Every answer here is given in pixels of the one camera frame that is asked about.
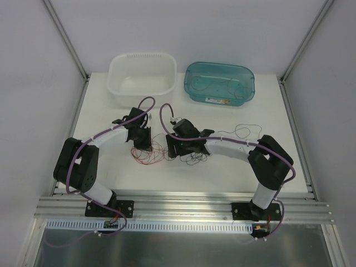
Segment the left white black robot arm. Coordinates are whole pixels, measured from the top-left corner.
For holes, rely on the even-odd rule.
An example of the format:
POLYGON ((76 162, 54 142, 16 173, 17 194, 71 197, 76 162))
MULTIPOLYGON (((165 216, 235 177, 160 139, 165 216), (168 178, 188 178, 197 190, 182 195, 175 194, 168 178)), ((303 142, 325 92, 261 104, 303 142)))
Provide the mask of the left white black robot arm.
POLYGON ((53 178, 66 185, 69 194, 79 193, 91 202, 91 209, 101 217, 121 212, 117 195, 97 181, 99 157, 110 149, 129 141, 134 148, 152 151, 150 115, 133 107, 122 119, 86 140, 73 137, 63 144, 53 171, 53 178))

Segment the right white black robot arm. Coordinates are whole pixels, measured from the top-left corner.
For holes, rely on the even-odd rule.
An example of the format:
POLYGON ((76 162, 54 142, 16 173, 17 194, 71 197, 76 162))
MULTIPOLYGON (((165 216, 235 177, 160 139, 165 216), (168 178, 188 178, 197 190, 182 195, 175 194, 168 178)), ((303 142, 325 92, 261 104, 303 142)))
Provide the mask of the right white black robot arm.
POLYGON ((166 135, 169 158, 188 154, 221 155, 250 164, 259 184, 247 207, 238 214, 259 221, 269 214, 270 204, 279 193, 294 161, 276 140, 264 135, 256 141, 227 137, 213 130, 199 131, 185 118, 170 117, 173 133, 166 135))

